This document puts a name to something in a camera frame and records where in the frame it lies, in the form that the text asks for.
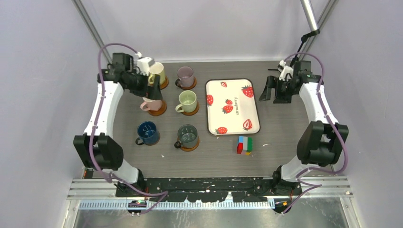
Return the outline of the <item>light green mug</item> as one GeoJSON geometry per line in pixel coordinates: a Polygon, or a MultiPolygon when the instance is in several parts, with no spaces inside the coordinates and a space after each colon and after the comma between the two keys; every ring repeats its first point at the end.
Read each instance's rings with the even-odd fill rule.
{"type": "Polygon", "coordinates": [[[191,91],[183,91],[179,94],[179,104],[175,107],[175,111],[178,113],[191,113],[196,110],[197,107],[197,95],[191,91]]]}

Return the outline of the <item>multicolour toy brick block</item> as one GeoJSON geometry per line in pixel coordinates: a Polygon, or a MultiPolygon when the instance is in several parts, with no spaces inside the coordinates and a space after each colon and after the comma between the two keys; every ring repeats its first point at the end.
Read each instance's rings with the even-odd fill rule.
{"type": "Polygon", "coordinates": [[[236,147],[236,154],[250,155],[253,150],[253,139],[247,136],[239,136],[236,147]]]}

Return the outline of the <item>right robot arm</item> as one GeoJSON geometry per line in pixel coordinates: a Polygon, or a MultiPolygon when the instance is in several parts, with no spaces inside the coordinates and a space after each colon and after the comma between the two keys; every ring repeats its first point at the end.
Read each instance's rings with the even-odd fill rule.
{"type": "Polygon", "coordinates": [[[271,191],[285,195],[293,191],[299,178],[311,170],[336,164],[349,134],[346,125],[340,124],[330,110],[320,75],[311,72],[310,61],[297,61],[293,66],[281,60],[277,66],[279,76],[268,76],[260,101],[271,99],[274,89],[275,104],[289,104],[298,95],[305,106],[309,124],[297,143],[296,156],[273,172],[271,191]]]}

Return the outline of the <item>pink mug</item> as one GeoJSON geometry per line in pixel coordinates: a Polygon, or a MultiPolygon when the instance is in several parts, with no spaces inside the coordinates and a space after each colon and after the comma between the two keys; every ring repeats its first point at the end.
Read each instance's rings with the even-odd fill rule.
{"type": "Polygon", "coordinates": [[[152,100],[143,97],[143,102],[140,104],[140,109],[143,111],[158,111],[163,105],[162,100],[152,100]]]}

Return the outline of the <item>lilac mug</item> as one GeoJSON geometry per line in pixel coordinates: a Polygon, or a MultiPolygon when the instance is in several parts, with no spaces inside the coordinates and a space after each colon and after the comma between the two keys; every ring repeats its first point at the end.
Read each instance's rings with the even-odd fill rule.
{"type": "Polygon", "coordinates": [[[183,66],[177,70],[177,77],[179,78],[187,78],[194,76],[194,71],[191,67],[183,66]]]}

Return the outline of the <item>cream tray with black rim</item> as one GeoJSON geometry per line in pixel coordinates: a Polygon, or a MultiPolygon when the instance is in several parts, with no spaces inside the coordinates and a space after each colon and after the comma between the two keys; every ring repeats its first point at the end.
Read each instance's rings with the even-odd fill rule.
{"type": "Polygon", "coordinates": [[[256,134],[259,114],[252,81],[212,79],[205,84],[207,126],[212,135],[256,134]]]}

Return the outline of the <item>cream mug yellow handle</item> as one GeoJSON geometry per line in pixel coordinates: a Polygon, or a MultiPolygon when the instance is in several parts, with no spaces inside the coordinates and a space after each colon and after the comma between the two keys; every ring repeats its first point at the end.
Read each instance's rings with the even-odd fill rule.
{"type": "Polygon", "coordinates": [[[148,78],[148,83],[149,84],[155,84],[157,81],[159,82],[160,85],[162,85],[166,81],[166,75],[165,75],[165,70],[164,66],[160,62],[155,62],[149,69],[149,78],[148,78]]]}

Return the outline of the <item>dark blue mug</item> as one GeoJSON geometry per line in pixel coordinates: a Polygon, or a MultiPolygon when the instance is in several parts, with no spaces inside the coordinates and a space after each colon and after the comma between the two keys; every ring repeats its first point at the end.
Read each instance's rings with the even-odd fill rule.
{"type": "Polygon", "coordinates": [[[152,136],[155,133],[159,133],[156,125],[154,122],[151,121],[146,121],[141,123],[138,127],[137,127],[137,134],[138,134],[138,138],[135,141],[136,145],[145,145],[143,142],[143,138],[147,138],[152,136]]]}

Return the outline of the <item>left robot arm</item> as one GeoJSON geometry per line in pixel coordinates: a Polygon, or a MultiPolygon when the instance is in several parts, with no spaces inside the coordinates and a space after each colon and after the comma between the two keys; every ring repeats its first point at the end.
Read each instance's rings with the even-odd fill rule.
{"type": "Polygon", "coordinates": [[[84,132],[74,136],[73,145],[84,167],[99,171],[107,182],[118,180],[139,197],[145,193],[146,182],[141,170],[124,159],[123,148],[113,139],[115,115],[125,90],[152,99],[162,99],[162,94],[157,84],[148,82],[155,60],[136,55],[134,60],[130,54],[114,53],[106,68],[98,66],[95,106],[84,132]]]}

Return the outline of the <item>dark brown wooden coaster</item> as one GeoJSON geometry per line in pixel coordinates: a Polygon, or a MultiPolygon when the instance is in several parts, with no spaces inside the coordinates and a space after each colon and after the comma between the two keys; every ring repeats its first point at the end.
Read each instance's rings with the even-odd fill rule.
{"type": "Polygon", "coordinates": [[[159,142],[160,140],[160,133],[155,133],[150,137],[143,138],[143,142],[145,145],[152,146],[159,142]]]}

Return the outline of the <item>dark green mug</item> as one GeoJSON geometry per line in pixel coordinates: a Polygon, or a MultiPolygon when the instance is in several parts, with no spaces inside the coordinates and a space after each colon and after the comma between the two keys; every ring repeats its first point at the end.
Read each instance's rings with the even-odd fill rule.
{"type": "Polygon", "coordinates": [[[174,147],[179,149],[181,147],[192,148],[196,145],[199,135],[195,126],[191,124],[182,125],[177,132],[177,141],[174,147]]]}

